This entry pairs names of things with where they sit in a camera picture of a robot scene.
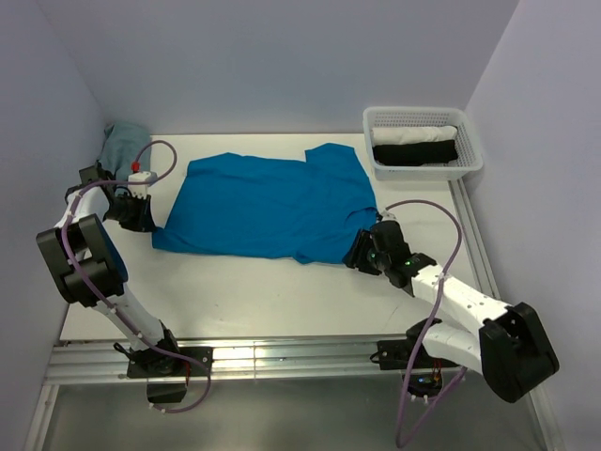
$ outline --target table surface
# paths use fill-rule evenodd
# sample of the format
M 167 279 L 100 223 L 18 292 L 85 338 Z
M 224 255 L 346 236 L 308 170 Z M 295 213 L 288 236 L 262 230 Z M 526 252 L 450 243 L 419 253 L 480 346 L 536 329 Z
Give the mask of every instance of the table surface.
M 324 143 L 355 148 L 370 177 L 378 209 L 406 199 L 427 199 L 452 212 L 446 181 L 390 182 L 373 177 L 362 134 L 254 134 L 154 136 L 177 149 L 175 171 L 150 188 L 152 213 L 164 226 L 183 183 L 189 161 L 235 152 L 304 160 L 304 151 Z M 171 152 L 156 146 L 151 169 L 171 164 Z M 444 263 L 455 246 L 455 228 L 440 211 L 423 205 L 395 209 L 413 252 Z M 399 334 L 426 318 L 431 305 L 394 288 L 385 276 L 359 273 L 344 265 L 301 265 L 291 258 L 199 256 L 155 250 L 150 234 L 105 227 L 130 274 L 130 288 L 142 305 L 179 339 L 308 335 Z M 462 247 L 451 273 L 475 287 Z M 97 312 L 69 307 L 62 340 L 120 339 L 119 330 Z

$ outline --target blue fabric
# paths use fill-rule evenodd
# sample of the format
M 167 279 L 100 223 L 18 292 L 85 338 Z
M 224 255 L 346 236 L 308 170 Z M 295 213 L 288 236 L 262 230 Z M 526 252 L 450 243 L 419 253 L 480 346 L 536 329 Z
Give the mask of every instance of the blue fabric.
M 376 199 L 353 148 L 326 144 L 306 162 L 225 153 L 190 162 L 156 249 L 341 263 Z
M 133 160 L 149 142 L 148 130 L 128 122 L 116 122 L 104 129 L 104 146 L 98 160 L 115 180 L 127 180 Z M 150 170 L 150 149 L 140 157 L 140 170 Z

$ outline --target laundry basket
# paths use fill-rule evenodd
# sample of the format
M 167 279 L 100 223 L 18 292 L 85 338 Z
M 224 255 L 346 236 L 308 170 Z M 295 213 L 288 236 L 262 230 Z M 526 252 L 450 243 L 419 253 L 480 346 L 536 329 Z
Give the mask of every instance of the laundry basket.
M 374 127 L 457 127 L 455 149 L 458 159 L 447 164 L 422 166 L 385 166 L 374 158 Z M 363 132 L 369 160 L 378 180 L 457 180 L 482 168 L 478 136 L 468 117 L 455 108 L 374 106 L 363 112 Z

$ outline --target teal cloth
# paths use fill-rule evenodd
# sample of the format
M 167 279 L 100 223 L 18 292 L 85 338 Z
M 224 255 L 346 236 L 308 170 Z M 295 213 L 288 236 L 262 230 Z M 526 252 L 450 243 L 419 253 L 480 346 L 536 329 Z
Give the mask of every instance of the teal cloth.
M 149 142 L 150 133 L 144 127 L 115 122 L 104 129 L 104 146 L 98 161 L 104 169 L 111 171 L 116 180 L 127 180 L 135 156 Z M 142 154 L 140 170 L 150 170 L 150 150 Z

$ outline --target white rolled towel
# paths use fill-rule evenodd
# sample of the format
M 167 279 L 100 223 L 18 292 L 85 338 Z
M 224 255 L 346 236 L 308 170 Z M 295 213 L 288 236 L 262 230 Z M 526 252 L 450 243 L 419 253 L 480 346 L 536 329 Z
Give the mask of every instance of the white rolled towel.
M 457 129 L 450 125 L 444 127 L 374 127 L 374 146 L 384 144 L 416 144 L 448 141 L 455 139 Z

